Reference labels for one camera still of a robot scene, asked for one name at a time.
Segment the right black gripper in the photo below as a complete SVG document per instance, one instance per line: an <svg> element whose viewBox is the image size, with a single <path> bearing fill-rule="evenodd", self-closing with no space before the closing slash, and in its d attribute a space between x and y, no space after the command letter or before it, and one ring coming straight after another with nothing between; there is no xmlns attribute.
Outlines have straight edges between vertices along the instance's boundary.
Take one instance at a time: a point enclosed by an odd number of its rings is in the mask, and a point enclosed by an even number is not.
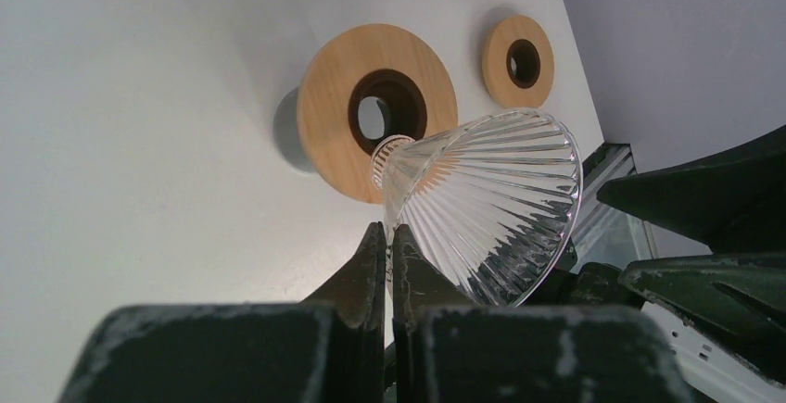
<svg viewBox="0 0 786 403"><path fill-rule="evenodd" d="M783 127L709 157L608 181L597 198L714 253L741 254L640 260L623 271L597 262L579 273L553 269L528 305L641 309L645 299L766 381L785 381L785 254L776 252L785 248Z"/></svg>

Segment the grey glass carafe brown band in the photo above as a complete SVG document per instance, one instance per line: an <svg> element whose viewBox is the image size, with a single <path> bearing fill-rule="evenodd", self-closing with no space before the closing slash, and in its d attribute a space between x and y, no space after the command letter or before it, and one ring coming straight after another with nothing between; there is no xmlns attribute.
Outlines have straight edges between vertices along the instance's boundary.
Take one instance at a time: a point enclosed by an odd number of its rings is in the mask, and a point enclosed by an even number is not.
<svg viewBox="0 0 786 403"><path fill-rule="evenodd" d="M299 139L297 106L298 90L288 92L278 104L273 116L273 140L285 162L293 169L304 173L314 173L315 168Z"/></svg>

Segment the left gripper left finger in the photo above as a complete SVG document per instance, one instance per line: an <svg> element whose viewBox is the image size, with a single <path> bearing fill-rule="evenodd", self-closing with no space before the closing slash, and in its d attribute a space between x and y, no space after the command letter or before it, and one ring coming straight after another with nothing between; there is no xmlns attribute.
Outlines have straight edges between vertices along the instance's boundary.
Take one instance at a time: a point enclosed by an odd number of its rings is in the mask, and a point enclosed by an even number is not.
<svg viewBox="0 0 786 403"><path fill-rule="evenodd" d="M329 305L327 402L381 402L385 368L386 250L384 226L372 222L354 255L302 300Z"/></svg>

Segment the wooden dripper ring holder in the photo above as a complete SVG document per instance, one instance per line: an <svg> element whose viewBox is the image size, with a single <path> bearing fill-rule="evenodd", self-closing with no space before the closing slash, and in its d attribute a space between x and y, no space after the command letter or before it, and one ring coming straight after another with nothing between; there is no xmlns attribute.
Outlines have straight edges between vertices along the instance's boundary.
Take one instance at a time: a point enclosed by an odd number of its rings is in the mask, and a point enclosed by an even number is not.
<svg viewBox="0 0 786 403"><path fill-rule="evenodd" d="M383 199L371 180L379 139L360 127L362 99L383 101L385 137L415 140L458 125L456 94L446 67L421 38L399 26L365 24L340 33L314 56L297 102L299 140L318 174L362 203Z"/></svg>

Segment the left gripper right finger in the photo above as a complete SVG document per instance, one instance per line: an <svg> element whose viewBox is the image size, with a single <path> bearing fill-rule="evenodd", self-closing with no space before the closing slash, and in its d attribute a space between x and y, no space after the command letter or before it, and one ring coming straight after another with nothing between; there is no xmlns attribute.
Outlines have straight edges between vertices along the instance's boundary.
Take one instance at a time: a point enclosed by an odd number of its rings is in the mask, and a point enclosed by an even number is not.
<svg viewBox="0 0 786 403"><path fill-rule="evenodd" d="M393 233L389 267L397 401L425 402L426 317L433 310L475 303L425 258L407 224L399 225Z"/></svg>

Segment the clear glass dripper cone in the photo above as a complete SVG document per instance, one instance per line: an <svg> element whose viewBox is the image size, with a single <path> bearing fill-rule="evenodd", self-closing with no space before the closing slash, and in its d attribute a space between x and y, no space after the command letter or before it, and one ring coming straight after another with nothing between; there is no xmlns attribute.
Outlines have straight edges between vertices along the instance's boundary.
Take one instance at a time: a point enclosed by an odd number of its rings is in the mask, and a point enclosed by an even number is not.
<svg viewBox="0 0 786 403"><path fill-rule="evenodd" d="M421 140L392 135L371 156L387 238L407 226L425 260L482 305L524 303L564 253L583 193L577 141L532 108Z"/></svg>

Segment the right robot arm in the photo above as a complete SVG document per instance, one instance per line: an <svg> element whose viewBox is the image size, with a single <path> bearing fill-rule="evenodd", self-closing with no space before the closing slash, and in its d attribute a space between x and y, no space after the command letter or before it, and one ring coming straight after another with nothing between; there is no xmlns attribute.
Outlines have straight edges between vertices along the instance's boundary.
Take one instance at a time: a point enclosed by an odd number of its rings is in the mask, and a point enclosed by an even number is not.
<svg viewBox="0 0 786 403"><path fill-rule="evenodd" d="M557 270L533 305L627 305L666 332L688 383L714 401L785 398L785 131L675 167L603 181L607 206L707 246L698 256Z"/></svg>

